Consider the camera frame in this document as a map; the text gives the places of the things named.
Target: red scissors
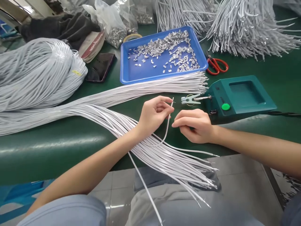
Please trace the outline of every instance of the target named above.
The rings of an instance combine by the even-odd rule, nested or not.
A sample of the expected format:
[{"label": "red scissors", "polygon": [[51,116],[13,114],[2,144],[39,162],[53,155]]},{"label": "red scissors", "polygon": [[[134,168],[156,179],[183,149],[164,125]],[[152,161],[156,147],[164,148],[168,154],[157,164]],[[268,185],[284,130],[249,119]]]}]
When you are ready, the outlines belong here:
[{"label": "red scissors", "polygon": [[[228,64],[225,61],[223,61],[221,59],[217,59],[217,58],[211,58],[211,56],[208,55],[208,54],[207,54],[207,56],[208,56],[208,59],[207,59],[208,68],[207,68],[206,71],[209,74],[215,76],[215,75],[218,75],[220,72],[221,73],[225,73],[229,69],[229,66],[228,66]],[[221,69],[220,66],[218,65],[218,62],[221,62],[226,67],[226,69],[225,70]],[[209,65],[211,65],[211,67],[213,67],[216,70],[216,73],[214,73],[214,72],[212,72],[212,71],[209,70]]]}]

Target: light blue sleeve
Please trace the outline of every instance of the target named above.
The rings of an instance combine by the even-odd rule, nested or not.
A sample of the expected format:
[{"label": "light blue sleeve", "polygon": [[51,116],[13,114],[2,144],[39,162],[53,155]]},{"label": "light blue sleeve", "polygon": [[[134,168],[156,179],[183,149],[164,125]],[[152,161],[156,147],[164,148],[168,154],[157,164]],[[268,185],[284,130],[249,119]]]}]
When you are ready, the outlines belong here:
[{"label": "light blue sleeve", "polygon": [[106,207],[98,199],[72,195],[40,207],[17,226],[106,226],[106,215]]},{"label": "light blue sleeve", "polygon": [[281,220],[281,226],[301,225],[301,191],[287,204]]}]

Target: green machine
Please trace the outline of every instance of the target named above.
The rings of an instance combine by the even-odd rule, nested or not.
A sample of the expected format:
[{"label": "green machine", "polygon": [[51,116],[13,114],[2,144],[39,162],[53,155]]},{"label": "green machine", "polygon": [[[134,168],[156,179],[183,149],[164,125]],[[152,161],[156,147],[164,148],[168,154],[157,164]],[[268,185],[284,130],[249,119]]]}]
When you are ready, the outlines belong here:
[{"label": "green machine", "polygon": [[218,80],[203,97],[199,96],[182,97],[182,104],[191,106],[202,100],[214,124],[230,123],[277,108],[254,75]]}]

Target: black phone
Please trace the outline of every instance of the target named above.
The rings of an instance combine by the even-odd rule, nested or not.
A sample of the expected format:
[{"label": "black phone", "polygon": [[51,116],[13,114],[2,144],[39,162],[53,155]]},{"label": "black phone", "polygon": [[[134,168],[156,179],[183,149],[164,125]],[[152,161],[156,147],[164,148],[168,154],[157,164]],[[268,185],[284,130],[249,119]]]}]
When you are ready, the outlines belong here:
[{"label": "black phone", "polygon": [[108,75],[111,65],[114,62],[114,53],[100,53],[96,56],[96,59],[92,67],[88,68],[88,74],[86,81],[103,83]]}]

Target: black cloth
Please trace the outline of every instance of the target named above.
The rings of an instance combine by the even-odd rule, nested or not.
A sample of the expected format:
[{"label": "black cloth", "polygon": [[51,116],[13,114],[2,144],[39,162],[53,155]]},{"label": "black cloth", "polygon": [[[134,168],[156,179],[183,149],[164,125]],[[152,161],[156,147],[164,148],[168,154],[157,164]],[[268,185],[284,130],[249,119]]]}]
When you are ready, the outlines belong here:
[{"label": "black cloth", "polygon": [[37,38],[55,38],[64,41],[72,49],[79,50],[81,44],[91,31],[100,31],[98,25],[83,13],[62,14],[32,19],[30,23],[17,28],[26,42]]}]

